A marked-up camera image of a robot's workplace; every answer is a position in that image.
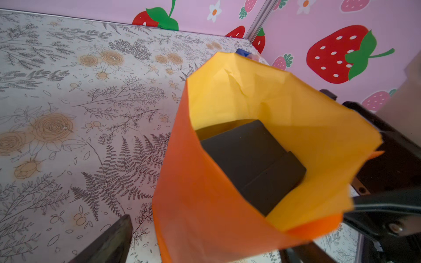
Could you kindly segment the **dark grey gift box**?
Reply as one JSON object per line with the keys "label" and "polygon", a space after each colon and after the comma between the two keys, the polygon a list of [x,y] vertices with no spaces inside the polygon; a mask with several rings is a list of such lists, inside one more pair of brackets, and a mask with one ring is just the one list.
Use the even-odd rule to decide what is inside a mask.
{"label": "dark grey gift box", "polygon": [[255,120],[202,140],[242,197],[267,216],[304,179],[305,166]]}

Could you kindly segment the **orange wrapping paper sheet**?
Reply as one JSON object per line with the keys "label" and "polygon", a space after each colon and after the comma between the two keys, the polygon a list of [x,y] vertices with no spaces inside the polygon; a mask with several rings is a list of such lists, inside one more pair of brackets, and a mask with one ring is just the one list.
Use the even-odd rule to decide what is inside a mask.
{"label": "orange wrapping paper sheet", "polygon": [[153,218],[165,263],[228,263],[328,234],[382,144],[289,72],[218,52],[186,81]]}

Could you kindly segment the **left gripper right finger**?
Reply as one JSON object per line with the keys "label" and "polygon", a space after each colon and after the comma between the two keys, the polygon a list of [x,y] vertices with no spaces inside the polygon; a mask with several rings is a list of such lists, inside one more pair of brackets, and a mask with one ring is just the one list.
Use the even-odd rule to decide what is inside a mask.
{"label": "left gripper right finger", "polygon": [[279,252],[282,263],[336,263],[314,242],[283,249]]}

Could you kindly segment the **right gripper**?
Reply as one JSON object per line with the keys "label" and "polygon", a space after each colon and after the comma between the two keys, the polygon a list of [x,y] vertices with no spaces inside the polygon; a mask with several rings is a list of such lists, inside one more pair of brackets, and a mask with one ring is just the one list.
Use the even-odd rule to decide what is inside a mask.
{"label": "right gripper", "polygon": [[383,143],[360,169],[352,186],[354,210],[343,222],[360,235],[358,263],[421,260],[421,148],[387,122],[346,101],[380,132]]}

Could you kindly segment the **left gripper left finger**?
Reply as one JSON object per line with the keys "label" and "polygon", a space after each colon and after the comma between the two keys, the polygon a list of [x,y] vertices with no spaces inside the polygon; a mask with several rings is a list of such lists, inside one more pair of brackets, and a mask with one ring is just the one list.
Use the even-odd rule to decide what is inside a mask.
{"label": "left gripper left finger", "polygon": [[129,214],[119,218],[70,263],[125,263],[132,241],[133,225]]}

